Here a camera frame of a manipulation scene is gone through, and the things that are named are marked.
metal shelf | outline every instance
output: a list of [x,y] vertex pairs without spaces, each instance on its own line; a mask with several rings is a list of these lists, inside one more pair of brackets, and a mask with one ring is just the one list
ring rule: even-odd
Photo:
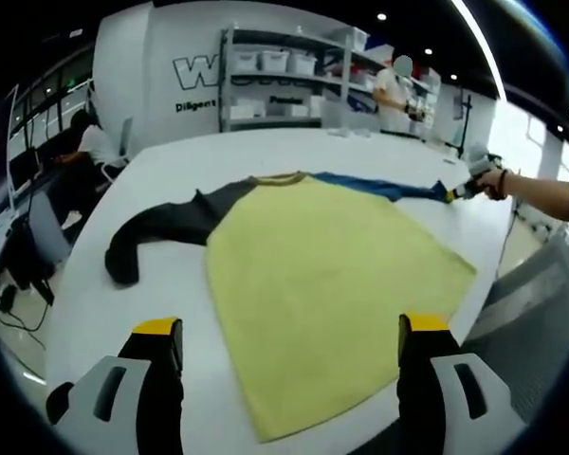
[[[325,76],[305,76],[291,73],[266,73],[263,71],[233,72],[232,53],[236,45],[258,45],[289,47],[312,52],[317,58],[316,72],[320,75],[326,73],[326,57],[334,55],[341,60],[341,77],[330,78]],[[319,36],[306,35],[304,33],[287,33],[272,30],[258,30],[237,28],[230,26],[222,31],[220,40],[219,59],[219,112],[229,112],[232,99],[232,81],[235,79],[284,79],[290,81],[307,82],[315,95],[322,94],[325,87],[336,88],[339,92],[340,108],[347,105],[348,94],[351,90],[371,94],[372,90],[357,83],[350,83],[350,70],[352,63],[367,66],[369,69],[378,71],[385,67],[361,52],[352,49],[352,37],[341,44]],[[278,127],[278,126],[320,126],[320,118],[249,118],[233,120],[219,116],[219,130],[230,131],[234,128],[247,127]]]
[[413,82],[415,85],[417,85],[418,87],[421,87],[422,89],[424,89],[425,91],[427,91],[428,93],[434,93],[432,91],[432,89],[430,88],[429,85],[427,85],[425,82],[419,81],[416,78],[411,78],[411,82]]
[[229,124],[232,129],[241,129],[244,127],[282,127],[282,126],[321,126],[321,118],[311,117],[255,117],[255,118],[239,118],[231,119]]
[[[326,76],[309,76],[305,74],[294,73],[273,73],[266,71],[244,71],[232,73],[233,79],[285,79],[292,81],[322,83],[324,85],[335,85],[341,87],[343,80],[340,78],[329,78]],[[373,90],[358,83],[350,83],[350,89],[357,92],[372,93]]]
[[345,46],[318,36],[303,33],[283,33],[271,30],[235,28],[232,37],[235,45],[284,46],[303,50],[345,50]]

logo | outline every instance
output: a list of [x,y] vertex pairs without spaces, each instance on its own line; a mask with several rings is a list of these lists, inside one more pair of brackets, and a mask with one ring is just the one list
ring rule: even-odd
[[196,112],[198,109],[202,109],[204,107],[216,107],[216,106],[217,106],[216,100],[186,101],[186,102],[178,102],[174,106],[174,109],[176,112],[181,112],[181,111]]
[[219,79],[219,54],[196,55],[173,60],[174,72],[182,90],[193,90],[198,86],[215,87]]
[[301,98],[269,97],[269,102],[274,104],[303,104]]

human hand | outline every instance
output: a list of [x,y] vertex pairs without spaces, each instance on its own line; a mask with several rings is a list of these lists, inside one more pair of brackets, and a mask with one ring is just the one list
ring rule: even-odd
[[504,173],[503,169],[494,169],[488,171],[481,175],[481,177],[477,180],[477,184],[484,188],[485,194],[489,199],[496,199],[497,194],[497,187],[500,185],[500,179],[502,178],[502,173]]
[[426,116],[426,112],[418,107],[410,107],[408,115],[411,120],[423,121]]

black sleeve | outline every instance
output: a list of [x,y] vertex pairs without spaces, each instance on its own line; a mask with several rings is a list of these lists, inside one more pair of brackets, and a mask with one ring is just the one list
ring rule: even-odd
[[137,246],[157,240],[206,245],[238,199],[255,188],[250,180],[230,183],[210,194],[196,191],[192,201],[162,204],[127,221],[112,238],[105,252],[105,268],[119,284],[139,281]]

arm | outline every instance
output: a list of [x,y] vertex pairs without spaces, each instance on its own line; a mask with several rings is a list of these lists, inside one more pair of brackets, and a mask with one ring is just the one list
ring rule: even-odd
[[373,89],[373,99],[383,105],[383,106],[389,106],[389,107],[393,107],[394,109],[399,110],[400,112],[405,112],[405,107],[407,105],[406,102],[397,102],[395,100],[392,100],[390,98],[390,96],[388,95],[388,91],[383,89],[383,88],[374,88]]
[[373,89],[373,99],[377,104],[393,107],[398,111],[405,112],[407,102],[396,101],[391,93],[389,93],[389,87],[392,87],[394,84],[396,84],[396,79],[391,68],[379,71],[377,73],[376,85]]
[[73,154],[59,155],[58,162],[61,164],[70,164],[83,158],[85,152],[74,152]]
[[[502,170],[490,171],[478,183],[497,187]],[[504,194],[521,198],[546,215],[561,221],[569,221],[569,183],[554,180],[527,178],[514,173],[504,177]]]

